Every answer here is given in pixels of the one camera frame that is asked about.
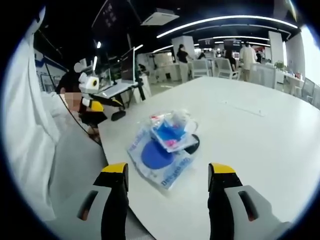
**blue circle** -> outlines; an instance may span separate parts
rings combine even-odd
[[[150,169],[162,169],[174,161],[174,155],[167,152],[157,141],[151,140],[144,146],[141,159]]]

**black base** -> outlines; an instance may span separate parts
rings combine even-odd
[[[197,149],[199,148],[200,145],[200,139],[197,135],[192,134],[192,136],[198,140],[198,142],[195,145],[192,146],[188,146],[187,148],[185,148],[184,150],[188,153],[188,154],[193,154],[195,151],[197,151]]]
[[[126,115],[125,111],[117,111],[114,114],[112,114],[111,121],[113,121],[113,122],[117,121],[117,120],[123,118],[125,115]]]

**woman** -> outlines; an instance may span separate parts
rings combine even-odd
[[[190,60],[193,60],[193,59],[186,52],[185,46],[183,44],[179,45],[179,50],[176,56],[178,58],[179,65],[180,65],[182,83],[186,83],[188,81],[188,72],[189,72],[187,58],[189,58]]]
[[[229,59],[232,71],[236,71],[236,60],[232,57],[232,51],[230,49],[225,51],[225,59]]]
[[[206,58],[206,55],[203,52],[201,52],[201,54],[199,55],[198,60],[200,60],[202,58]]]

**black cable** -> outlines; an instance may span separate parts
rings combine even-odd
[[[47,72],[48,72],[48,75],[49,75],[49,78],[50,78],[50,80],[51,80],[52,85],[54,86],[54,88],[56,88],[57,86],[55,85],[55,83],[54,83],[54,81],[53,81],[53,79],[52,79],[52,77],[51,77],[51,74],[50,74],[50,71],[49,71],[49,68],[48,68],[47,63],[44,62],[44,65],[45,65],[45,68],[46,68],[46,70],[47,70]],[[102,147],[102,145],[101,145],[99,142],[97,142],[96,140],[94,140],[93,138],[90,137],[90,134],[89,134],[89,133],[81,126],[81,124],[76,120],[75,116],[71,113],[70,109],[69,109],[68,106],[66,105],[65,101],[62,99],[61,95],[58,94],[58,96],[59,96],[59,98],[61,99],[61,101],[62,101],[63,105],[65,106],[65,108],[68,110],[68,112],[69,112],[70,115],[72,116],[72,118],[73,118],[73,119],[75,120],[75,122],[80,126],[80,128],[82,128],[82,130],[88,135],[88,137],[89,137],[90,139],[92,139],[95,143],[97,143],[99,146]]]

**black top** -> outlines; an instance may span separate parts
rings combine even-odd
[[[228,59],[229,59],[232,71],[235,71],[235,69],[234,69],[234,67],[232,65],[236,66],[236,60],[233,57],[230,57]]]
[[[188,53],[187,52],[179,50],[178,53],[176,54],[176,56],[178,57],[179,62],[182,62],[185,64],[188,63],[188,61],[187,61]]]

